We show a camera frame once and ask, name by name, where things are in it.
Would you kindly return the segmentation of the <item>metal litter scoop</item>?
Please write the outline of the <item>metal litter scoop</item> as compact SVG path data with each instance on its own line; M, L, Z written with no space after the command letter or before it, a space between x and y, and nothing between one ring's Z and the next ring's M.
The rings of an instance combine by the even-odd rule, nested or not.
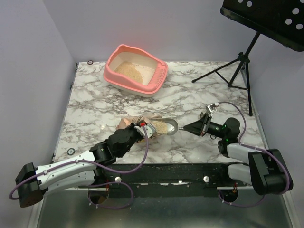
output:
M154 118L151 119L151 124L159 135L174 135L178 131L185 130L179 126L176 120L171 118Z

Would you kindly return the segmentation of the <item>peach cat litter bag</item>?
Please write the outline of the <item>peach cat litter bag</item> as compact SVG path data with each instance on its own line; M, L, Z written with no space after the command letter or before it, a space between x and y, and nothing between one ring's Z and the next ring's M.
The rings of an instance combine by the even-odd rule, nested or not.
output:
M155 128L155 132L149 137L150 139L153 139L168 133L167 125L160 119L162 119L161 115L151 113L122 117L119 124L116 126L116 130L125 129L131 124L140 125L140 123L145 122L146 124L151 124Z

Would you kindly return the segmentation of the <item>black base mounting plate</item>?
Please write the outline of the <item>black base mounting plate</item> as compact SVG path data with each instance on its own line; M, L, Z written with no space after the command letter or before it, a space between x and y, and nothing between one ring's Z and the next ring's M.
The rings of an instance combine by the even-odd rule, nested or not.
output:
M246 183L228 176L228 166L239 163L145 164L136 171L134 165L110 166L121 173L99 168L96 184L115 181L107 186L110 197L126 198L123 184L130 186L135 197L216 197L219 189L236 196L237 188Z

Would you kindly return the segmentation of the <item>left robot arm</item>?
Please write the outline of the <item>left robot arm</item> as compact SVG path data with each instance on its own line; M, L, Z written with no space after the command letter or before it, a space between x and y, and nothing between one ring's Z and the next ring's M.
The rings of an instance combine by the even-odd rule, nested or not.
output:
M137 142L148 142L152 135L153 132L146 124L131 124L125 129L116 130L108 139L74 158L42 166L28 163L17 175L16 187L9 194L9 199L19 201L19 206L26 208L39 203L46 194L55 190L114 185L115 181L109 182L97 170L101 168L120 174L121 171L109 168L109 165L115 163L117 158L122 158Z

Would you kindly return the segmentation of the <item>beige cat litter pile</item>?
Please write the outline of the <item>beige cat litter pile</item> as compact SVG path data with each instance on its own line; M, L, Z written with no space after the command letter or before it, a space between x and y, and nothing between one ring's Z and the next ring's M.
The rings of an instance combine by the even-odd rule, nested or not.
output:
M142 84L143 78L141 73L136 69L135 65L131 62L124 61L116 69L115 72Z

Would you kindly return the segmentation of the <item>pink and white litter box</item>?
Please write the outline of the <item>pink and white litter box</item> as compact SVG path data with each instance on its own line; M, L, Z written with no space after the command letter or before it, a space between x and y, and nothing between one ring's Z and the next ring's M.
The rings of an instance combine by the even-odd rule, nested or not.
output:
M165 61L142 49L121 44L109 57L103 77L118 89L152 97L162 87L168 70Z

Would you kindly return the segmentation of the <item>aluminium frame rail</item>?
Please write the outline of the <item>aluminium frame rail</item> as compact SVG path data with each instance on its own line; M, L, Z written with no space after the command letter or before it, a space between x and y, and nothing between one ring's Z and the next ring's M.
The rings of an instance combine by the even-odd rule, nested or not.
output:
M258 191L258 184L265 183L263 175L252 173L248 166L242 164L232 164L228 166L228 176L233 180L239 180L254 187ZM46 190L46 195L73 187L88 187L97 180L97 174L89 167L56 167L53 171L43 171L37 177L41 182L40 189Z

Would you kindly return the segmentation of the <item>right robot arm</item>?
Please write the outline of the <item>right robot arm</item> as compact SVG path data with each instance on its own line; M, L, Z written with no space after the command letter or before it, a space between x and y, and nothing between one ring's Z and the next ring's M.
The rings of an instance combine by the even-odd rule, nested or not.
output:
M218 150L223 156L241 161L229 165L219 173L218 180L229 186L235 180L251 185L259 195L284 194L293 189L293 180L278 149L264 150L240 142L240 122L228 118L222 125L211 121L208 114L183 126L183 130L196 136L209 134L218 141Z

